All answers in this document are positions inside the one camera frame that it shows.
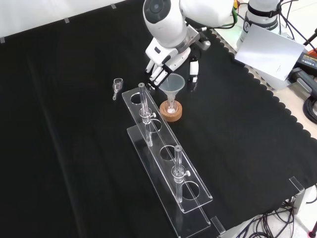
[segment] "yellow label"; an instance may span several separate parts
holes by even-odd
[[[238,0],[234,0],[233,7],[234,7],[235,9],[238,8]]]

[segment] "black cloth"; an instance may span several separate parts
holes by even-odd
[[[76,238],[63,173],[19,34],[0,44],[0,237]]]
[[[24,90],[36,92],[50,134],[44,141],[60,164],[50,172],[63,172],[70,202],[60,203],[73,209],[71,224],[76,221],[81,238],[175,236],[128,138],[133,119],[120,95],[112,100],[115,78],[124,79],[122,92],[146,82],[152,36],[142,4],[121,2],[6,40],[22,44],[33,82],[33,89]],[[295,195],[292,176],[305,188],[317,183],[317,142],[246,68],[233,63],[214,35],[208,37],[198,86],[179,92],[183,117],[170,126],[214,198],[204,206],[206,214],[228,230]],[[176,73],[189,78],[189,64]],[[166,100],[160,91],[153,98],[158,105]],[[197,237],[216,235],[211,226]]]

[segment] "white wall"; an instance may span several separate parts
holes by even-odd
[[[0,0],[0,37],[123,0]]]

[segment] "black cable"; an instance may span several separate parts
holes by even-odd
[[[302,35],[302,33],[300,33],[300,32],[293,26],[293,24],[292,24],[288,19],[285,18],[285,16],[282,14],[282,12],[280,13],[280,15],[281,15],[281,17],[283,17],[284,21],[287,21],[288,24],[289,24],[291,27],[293,27],[293,29],[294,29],[301,37],[303,37],[303,39],[304,39],[305,41],[307,41],[307,39]],[[311,45],[311,47],[313,48],[313,50],[317,53],[317,49],[312,45],[312,43],[309,42],[309,44]]]
[[[288,8],[288,12],[287,12],[287,16],[286,16],[286,19],[287,19],[287,20],[288,20],[289,13],[290,13],[291,8],[292,8],[292,4],[293,4],[293,1],[291,1],[291,4],[289,5],[289,8]],[[289,28],[289,30],[290,30],[291,33],[292,33],[293,40],[295,40],[295,36],[294,36],[294,34],[293,34],[292,28],[288,25],[287,22],[285,22],[285,23],[286,23],[286,29],[287,29],[287,27]]]
[[[276,214],[276,215],[278,216],[278,218],[279,218],[282,222],[284,222],[284,223],[286,223],[286,224],[291,224],[291,223],[293,222],[293,220],[290,221],[290,222],[285,221],[285,220],[283,220],[278,214]]]
[[[291,238],[293,238],[293,234],[294,234],[294,226],[295,226],[295,214],[294,214],[294,203],[292,205],[292,216],[293,216],[293,228],[292,228],[292,236]]]
[[[282,24],[281,24],[281,15],[278,15],[278,21],[279,21],[279,34],[282,32]]]
[[[315,29],[315,33],[312,34],[312,36],[309,37],[308,41],[304,43],[304,46],[308,45],[308,42],[312,42],[317,37],[317,28]]]
[[[293,1],[299,1],[299,0],[290,0],[290,1],[284,2],[284,3],[281,4],[281,7],[282,7],[284,4],[288,4],[288,3],[293,2]]]
[[[310,96],[309,98],[307,98],[303,105],[305,116],[315,124],[317,124],[317,115],[314,113],[314,105],[316,101],[317,100],[313,96]]]
[[[248,5],[248,3],[245,3],[245,2],[240,3],[240,2],[238,1],[238,14],[239,14],[239,11],[240,11],[240,5],[244,5],[244,4]]]
[[[314,200],[314,201],[312,201],[312,202],[307,202],[306,204],[312,204],[312,203],[314,203],[314,202],[316,202],[317,201],[317,198]]]
[[[237,14],[238,17],[240,17],[242,20],[245,20],[244,17],[242,17],[240,14]]]
[[[292,211],[290,212],[290,214],[289,214],[289,216],[288,216],[288,221],[290,221],[290,219],[291,219],[291,217],[292,217],[292,212],[293,212],[293,209],[292,209]],[[280,230],[280,232],[279,232],[274,238],[278,238],[278,237],[282,234],[282,232],[286,229],[287,225],[288,225],[288,224],[285,224],[285,226],[283,227],[283,229]]]
[[[289,208],[289,209],[283,208],[283,209],[285,209],[285,210],[284,210],[284,211],[279,211],[279,212],[276,212],[276,211],[275,211],[274,213],[268,214],[267,216],[269,217],[269,216],[273,216],[273,215],[280,214],[280,213],[284,213],[284,212],[291,212],[293,208]],[[252,225],[252,223],[254,223],[254,222],[256,222],[256,221],[258,221],[258,223],[257,223],[257,229],[258,229],[258,226],[259,226],[261,220],[263,219],[263,217],[264,217],[264,215],[262,215],[260,218],[253,219],[253,220],[245,227],[245,229],[243,229],[243,230],[240,232],[240,234],[237,236],[237,238],[240,238],[242,234],[244,234],[244,236],[243,236],[242,238],[245,238],[246,235],[247,235],[247,233],[248,233],[248,231],[249,231],[250,226]],[[258,234],[259,234],[259,236],[268,237],[267,234],[264,235],[264,233],[258,232],[257,229],[256,229],[257,232],[256,232],[256,233],[253,233],[249,238],[252,238],[252,236],[254,236],[254,234],[255,234],[254,237],[256,237]]]
[[[202,28],[196,29],[196,31],[202,32],[202,31],[207,31],[207,30],[212,30],[212,29],[231,29],[236,25],[236,20],[235,20],[234,14],[236,14],[236,13],[234,13],[234,10],[232,10],[233,23],[229,27],[209,27],[209,26],[207,26],[207,27],[202,27]]]
[[[265,214],[264,218],[263,218],[263,223],[265,223],[265,227],[266,227],[266,233],[269,234],[270,237],[274,237],[273,233],[268,225],[268,221],[267,221],[267,213]]]

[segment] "acrylic stand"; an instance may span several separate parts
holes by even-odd
[[[177,236],[187,238],[208,228],[202,206],[212,196],[144,84],[122,97],[136,123],[128,134]]]

